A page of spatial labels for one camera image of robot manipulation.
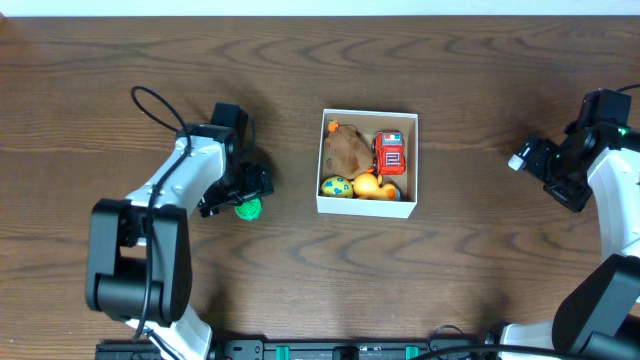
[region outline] green ball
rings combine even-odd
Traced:
[[[256,198],[246,203],[236,206],[236,215],[242,220],[253,221],[260,217],[260,213],[262,213],[262,202],[260,199]]]

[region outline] red toy can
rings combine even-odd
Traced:
[[[404,140],[399,131],[378,131],[371,142],[374,171],[379,175],[402,175],[407,169]]]

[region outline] black cable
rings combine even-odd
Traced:
[[[153,119],[160,125],[177,132],[177,129],[175,129],[173,126],[170,126],[165,122],[163,122],[162,120],[158,119],[153,114],[149,113],[142,105],[140,105],[140,103],[138,102],[138,99],[136,98],[136,91],[138,90],[142,90],[148,93],[149,95],[153,96],[154,98],[158,99],[164,106],[166,106],[173,113],[176,119],[178,119],[178,122],[180,122],[182,129],[184,130],[185,136],[187,138],[187,146],[185,147],[184,151],[182,152],[182,155],[180,155],[178,160],[175,163],[173,163],[173,165],[171,165],[171,167],[160,177],[157,183],[151,186],[151,195],[149,196],[149,203],[147,204],[147,215],[145,219],[145,234],[147,237],[147,244],[146,244],[147,267],[146,267],[146,277],[145,277],[145,283],[144,283],[144,300],[142,304],[142,313],[140,314],[138,327],[136,328],[136,332],[133,335],[134,341],[137,341],[142,335],[142,332],[144,330],[144,324],[147,320],[147,316],[149,315],[149,303],[151,301],[151,285],[152,285],[151,283],[153,281],[153,249],[152,247],[153,247],[153,241],[155,240],[155,233],[153,231],[153,209],[155,207],[158,195],[162,190],[162,184],[164,184],[164,182],[169,178],[169,176],[171,176],[171,173],[173,173],[173,171],[176,168],[178,168],[178,166],[180,166],[180,164],[184,161],[184,159],[186,159],[191,153],[191,136],[189,136],[189,132],[187,130],[187,124],[184,122],[184,120],[182,120],[182,117],[180,116],[180,114],[178,114],[178,112],[173,108],[173,106],[171,106],[165,99],[163,99],[160,95],[156,94],[154,91],[147,89],[144,86],[132,87],[131,99],[133,100],[133,102],[136,104],[136,106],[138,106],[140,110],[142,110],[142,112],[147,114],[147,116],[149,116],[151,119]]]
[[[427,360],[440,358],[440,356],[458,354],[458,353],[472,353],[472,352],[510,352],[519,354],[529,354],[537,356],[555,357],[564,360],[594,360],[594,358],[571,354],[566,352],[560,352],[551,349],[536,348],[530,346],[515,346],[515,345],[471,345],[471,346],[452,346],[444,348],[442,350],[428,352],[411,358],[411,360]]]
[[[173,126],[167,124],[166,122],[158,119],[155,115],[153,115],[147,109],[145,109],[144,106],[142,106],[142,104],[140,104],[140,102],[136,98],[136,94],[135,94],[136,91],[138,91],[138,90],[142,90],[142,91],[148,93],[149,95],[153,96],[154,98],[158,99],[158,101],[160,101],[162,103],[162,105],[166,106],[167,109],[169,109],[173,113],[173,116],[175,116],[176,119],[178,119],[178,121],[180,121],[180,124],[182,125],[182,123],[183,123],[182,118],[180,117],[178,112],[173,108],[173,106],[171,106],[165,99],[163,99],[162,96],[156,94],[154,91],[152,91],[152,90],[150,90],[150,89],[148,89],[148,88],[146,88],[144,86],[134,86],[134,87],[131,88],[131,99],[133,100],[133,103],[136,104],[138,109],[140,109],[140,111],[142,111],[143,113],[145,113],[145,115],[150,117],[153,121],[155,121],[158,124],[166,127],[167,129],[169,129],[169,130],[171,130],[173,132],[178,132],[178,129],[176,129]]]
[[[631,89],[638,89],[640,88],[640,84],[633,84],[633,85],[628,85],[625,87],[621,87],[620,89],[616,90],[617,92],[625,92],[627,90],[631,90]]]
[[[162,339],[156,335],[156,333],[153,332],[153,330],[151,331],[147,331],[147,337],[150,339],[155,340],[156,344],[158,345],[158,347],[160,348],[160,350],[164,351],[165,353],[169,354],[169,356],[173,359],[173,360],[180,360],[180,358],[178,358],[178,356],[176,356],[171,350],[169,350],[169,348],[167,347],[167,345],[165,345],[164,342],[162,342]]]
[[[436,328],[436,330],[435,330],[431,335],[429,335],[429,338],[427,339],[427,349],[429,349],[429,352],[433,352],[433,351],[435,351],[434,349],[432,349],[432,348],[431,348],[431,341],[433,340],[433,337],[434,337],[438,332],[440,332],[440,331],[442,331],[442,330],[447,330],[447,329],[456,330],[456,331],[458,331],[460,334],[464,335],[464,332],[463,332],[462,330],[460,330],[460,328],[459,328],[459,327],[457,327],[457,326],[455,326],[455,325],[442,325],[442,326],[439,326],[438,328]],[[463,360],[466,360],[466,359],[468,359],[468,358],[470,358],[470,356],[466,356],[466,357],[464,357],[464,358],[463,358]]]

